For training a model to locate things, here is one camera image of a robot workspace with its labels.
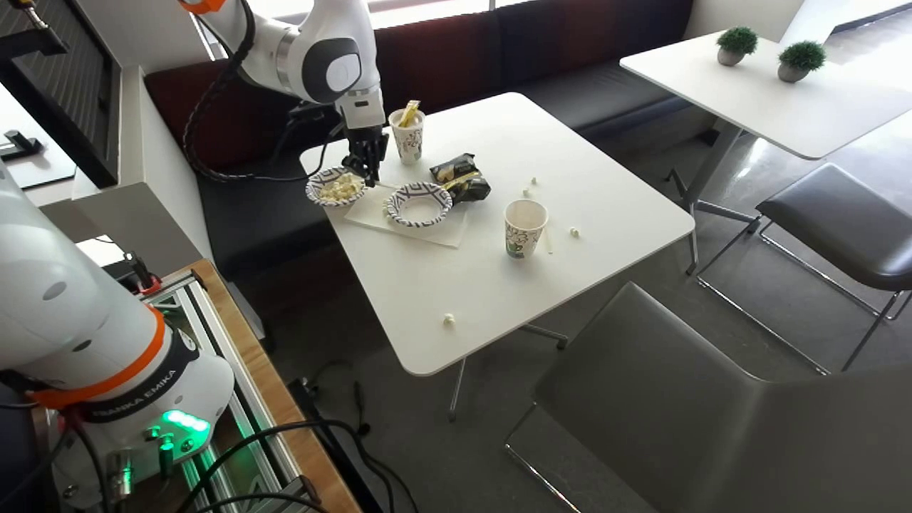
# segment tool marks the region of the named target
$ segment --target small bowl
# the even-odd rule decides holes
[[[309,200],[323,209],[355,206],[366,193],[366,179],[347,169],[326,169],[309,179]]]
[[[406,229],[430,229],[449,216],[454,197],[436,183],[412,183],[387,203],[387,216]]]

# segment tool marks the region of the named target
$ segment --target plate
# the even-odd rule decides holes
[[[366,193],[366,179],[347,169],[326,169],[309,179],[309,200],[326,209],[345,209]]]
[[[454,209],[454,197],[449,189],[436,183],[412,183],[396,192],[396,197],[387,203],[387,214],[396,226],[406,229],[427,229],[449,216]]]

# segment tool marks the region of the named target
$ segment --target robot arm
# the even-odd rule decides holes
[[[377,186],[385,157],[385,106],[366,0],[313,0],[302,26],[259,16],[245,0],[182,0],[216,32],[243,70],[302,102],[338,106],[347,127],[345,169]]]

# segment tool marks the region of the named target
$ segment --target square table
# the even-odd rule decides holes
[[[852,73],[838,62],[825,62],[825,69],[806,73],[801,82],[782,82],[782,45],[765,38],[751,58],[727,69],[715,59],[719,35],[721,32],[621,59],[621,69],[731,123],[731,132],[712,146],[707,164],[685,193],[691,211],[754,220],[702,200],[739,132],[765,137],[803,159],[821,159],[912,107],[909,90],[875,82],[868,73]]]
[[[345,152],[345,143],[329,146],[329,169]],[[464,152],[477,153],[490,197],[449,214],[446,221],[464,221],[456,246],[367,229],[350,221],[347,211],[329,209],[393,353],[413,375],[464,363],[694,231],[688,211],[523,95],[424,116],[420,164],[403,164],[392,140],[382,186],[367,189],[359,203],[382,189],[427,183],[430,164]],[[313,152],[302,153],[306,169],[313,169],[310,157]],[[506,209],[524,193],[544,203],[551,220],[536,254],[513,259],[506,254]]]

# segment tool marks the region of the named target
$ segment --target paper cup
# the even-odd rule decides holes
[[[393,112],[392,115],[392,132],[393,132],[393,140],[396,140],[396,152],[400,152],[400,159],[406,164],[413,164],[423,159],[423,140],[424,140],[424,115],[420,112],[417,115],[417,123],[412,123],[407,127],[400,125],[400,116],[403,116],[406,107]]]
[[[536,200],[517,200],[509,206],[506,220],[506,243],[509,254],[517,259],[528,259],[536,250],[536,243],[541,239],[548,221],[548,211]]]

